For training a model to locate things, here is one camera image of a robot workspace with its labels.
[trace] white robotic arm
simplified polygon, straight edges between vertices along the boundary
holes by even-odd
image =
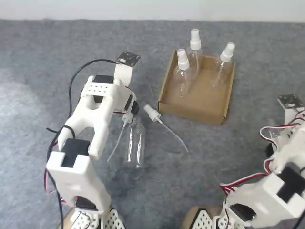
[[[274,153],[265,161],[270,163],[267,173],[252,175],[263,178],[238,188],[231,184],[238,185],[243,179],[248,179],[221,185],[227,194],[221,214],[211,218],[206,210],[201,210],[190,228],[264,228],[304,214],[305,108],[295,95],[280,96],[279,102],[285,109],[286,125],[278,127],[279,135],[264,137],[274,143]]]
[[[139,58],[124,52],[114,76],[88,78],[73,115],[65,123],[69,128],[63,128],[58,136],[59,151],[51,152],[46,165],[65,202],[91,219],[83,228],[103,228],[109,214],[111,198],[95,173],[92,160],[102,156],[112,115],[121,114],[123,121],[130,123],[138,111],[136,96],[128,85]],[[94,129],[91,143],[77,139],[87,127]]]

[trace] black cable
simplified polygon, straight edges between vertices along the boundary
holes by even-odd
[[[77,76],[77,74],[82,70],[84,69],[85,67],[87,67],[88,65],[92,64],[92,63],[95,63],[95,62],[108,62],[108,63],[116,63],[114,61],[111,61],[111,60],[107,60],[107,59],[96,59],[96,60],[93,60],[93,61],[90,61],[86,64],[84,64],[83,66],[81,66],[75,73],[74,75],[72,76],[71,80],[70,80],[70,84],[69,84],[69,114],[68,114],[68,117],[70,118],[71,115],[72,115],[72,98],[71,98],[71,90],[72,90],[72,84],[73,84],[73,81],[75,79],[75,77]]]
[[[46,128],[46,130],[47,130],[47,131],[50,131],[50,132],[52,132],[52,133],[57,133],[57,132],[58,132],[58,130],[53,130],[53,129],[48,128],[48,127]]]
[[[296,222],[296,224],[294,225],[294,227],[292,229],[297,229],[300,226],[304,216],[305,216],[305,210],[303,211],[300,218],[298,219],[298,221]]]
[[[227,226],[225,227],[225,229],[228,229],[228,228],[229,228],[229,225],[230,225],[230,219],[229,219],[229,214],[228,214],[227,209],[225,210],[225,214],[226,214],[227,217],[228,217],[228,222],[227,222]]]
[[[227,218],[228,218],[227,226],[225,226],[225,229],[228,229],[229,228],[229,224],[230,224],[229,214],[228,214],[227,209],[225,209],[224,211],[225,211],[225,214],[227,215]]]

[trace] red and white wire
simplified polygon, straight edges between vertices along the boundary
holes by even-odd
[[[269,163],[273,161],[273,158],[268,158],[264,161],[264,170],[267,172],[267,174],[271,173],[271,170],[269,168]]]
[[[296,113],[295,118],[303,112],[305,112],[305,109],[303,111],[299,111],[298,113]]]
[[[269,137],[264,136],[263,130],[265,130],[265,129],[286,129],[286,128],[294,127],[295,125],[296,124],[288,124],[288,125],[280,125],[280,126],[265,126],[260,129],[259,134],[263,139],[273,143],[275,145],[276,149],[278,149],[278,144],[276,143],[276,141],[274,141],[273,139],[271,139]]]
[[[241,183],[243,183],[245,181],[248,181],[250,179],[253,179],[253,178],[256,178],[256,177],[260,177],[260,176],[266,176],[266,175],[267,174],[265,174],[265,173],[254,173],[252,175],[249,175],[249,176],[243,177],[243,178],[241,178],[239,180],[236,180],[236,181],[234,181],[232,183],[229,183],[229,184],[220,184],[219,186],[221,188],[224,188],[224,187],[230,188],[230,187],[239,185],[239,184],[241,184]]]

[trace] open cardboard tray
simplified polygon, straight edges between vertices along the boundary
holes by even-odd
[[[170,83],[176,66],[177,51],[174,51],[160,92],[158,110],[198,122],[221,125],[228,112],[235,63],[233,63],[224,85],[213,88],[211,80],[216,70],[216,58],[204,56],[199,76],[193,83],[190,92],[183,98],[175,96],[174,88]]]

